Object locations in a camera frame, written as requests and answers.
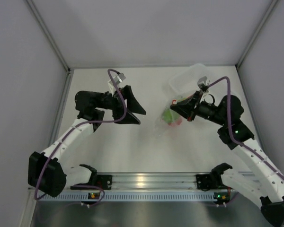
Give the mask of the red fake tomato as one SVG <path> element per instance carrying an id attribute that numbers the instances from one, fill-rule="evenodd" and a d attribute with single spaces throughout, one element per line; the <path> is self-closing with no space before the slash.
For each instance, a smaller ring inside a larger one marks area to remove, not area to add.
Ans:
<path id="1" fill-rule="evenodd" d="M 173 122 L 168 123 L 168 125 L 171 126 L 171 127 L 177 127 L 177 126 L 179 126 L 181 123 L 182 123 L 182 119 L 177 119 L 177 120 L 175 120 L 175 121 L 173 121 Z"/>

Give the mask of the green fake lime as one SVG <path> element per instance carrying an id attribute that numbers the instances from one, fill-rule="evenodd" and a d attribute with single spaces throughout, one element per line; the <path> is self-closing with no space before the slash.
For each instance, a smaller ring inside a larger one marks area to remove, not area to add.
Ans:
<path id="1" fill-rule="evenodd" d="M 161 114 L 161 119 L 165 122 L 165 123 L 170 123 L 170 122 L 173 122 L 175 120 L 178 119 L 178 114 L 169 109 L 169 108 L 166 108 L 163 113 Z"/>

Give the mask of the clear zip top bag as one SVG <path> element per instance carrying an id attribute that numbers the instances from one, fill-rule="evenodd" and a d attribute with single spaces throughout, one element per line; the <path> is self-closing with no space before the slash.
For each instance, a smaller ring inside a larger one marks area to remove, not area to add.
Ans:
<path id="1" fill-rule="evenodd" d="M 177 102 L 184 101 L 190 96 L 192 95 L 186 92 L 168 99 L 163 110 L 155 120 L 153 128 L 155 138 L 161 138 L 168 133 L 173 133 L 184 121 L 187 121 L 183 116 L 173 111 L 170 106 Z"/>

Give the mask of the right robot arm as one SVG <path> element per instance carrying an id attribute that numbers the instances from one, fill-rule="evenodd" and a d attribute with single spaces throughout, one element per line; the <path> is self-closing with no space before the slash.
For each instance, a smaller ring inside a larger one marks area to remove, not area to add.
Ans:
<path id="1" fill-rule="evenodd" d="M 219 139 L 251 170 L 259 183 L 247 180 L 226 163 L 212 169 L 215 187 L 229 186 L 260 208 L 264 218 L 274 227 L 284 225 L 284 175 L 264 153 L 251 130 L 240 119 L 244 112 L 241 101 L 227 94 L 218 105 L 202 100 L 196 91 L 183 100 L 175 100 L 170 108 L 189 122 L 196 117 L 220 125 Z"/>

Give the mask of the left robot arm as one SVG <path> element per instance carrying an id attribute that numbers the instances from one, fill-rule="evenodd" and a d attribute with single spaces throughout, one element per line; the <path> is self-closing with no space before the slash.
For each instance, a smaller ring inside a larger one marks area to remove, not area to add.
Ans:
<path id="1" fill-rule="evenodd" d="M 133 95 L 130 85 L 111 94 L 79 91 L 75 96 L 75 109 L 79 111 L 71 127 L 41 153 L 33 152 L 28 162 L 28 184 L 37 191 L 56 197 L 66 187 L 92 189 L 97 185 L 95 168 L 80 164 L 72 167 L 68 159 L 77 147 L 102 124 L 105 110 L 111 110 L 113 123 L 137 124 L 136 114 L 146 111 Z"/>

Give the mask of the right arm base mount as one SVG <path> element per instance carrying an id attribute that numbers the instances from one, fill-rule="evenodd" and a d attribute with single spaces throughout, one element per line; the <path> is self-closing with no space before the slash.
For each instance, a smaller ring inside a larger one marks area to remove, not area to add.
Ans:
<path id="1" fill-rule="evenodd" d="M 213 174 L 199 174 L 196 175 L 197 189 L 202 191 L 227 189 L 228 187 L 222 183 L 220 176 L 214 176 Z"/>

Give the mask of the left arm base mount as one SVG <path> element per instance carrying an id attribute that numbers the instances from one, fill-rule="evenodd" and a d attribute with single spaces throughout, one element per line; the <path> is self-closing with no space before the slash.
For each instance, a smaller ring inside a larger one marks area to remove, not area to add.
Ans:
<path id="1" fill-rule="evenodd" d="M 92 174 L 87 183 L 80 183 L 71 186 L 71 190 L 81 190 L 91 188 L 91 186 L 99 187 L 103 190 L 110 190 L 112 186 L 112 175 Z"/>

